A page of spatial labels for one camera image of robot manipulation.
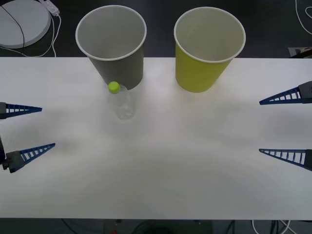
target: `plastic bottle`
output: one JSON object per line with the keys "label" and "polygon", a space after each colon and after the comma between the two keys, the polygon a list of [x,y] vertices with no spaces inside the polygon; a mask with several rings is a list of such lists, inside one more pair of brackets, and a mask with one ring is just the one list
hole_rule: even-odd
{"label": "plastic bottle", "polygon": [[108,90],[109,102],[117,117],[121,120],[131,119],[134,110],[127,88],[113,81],[108,84]]}

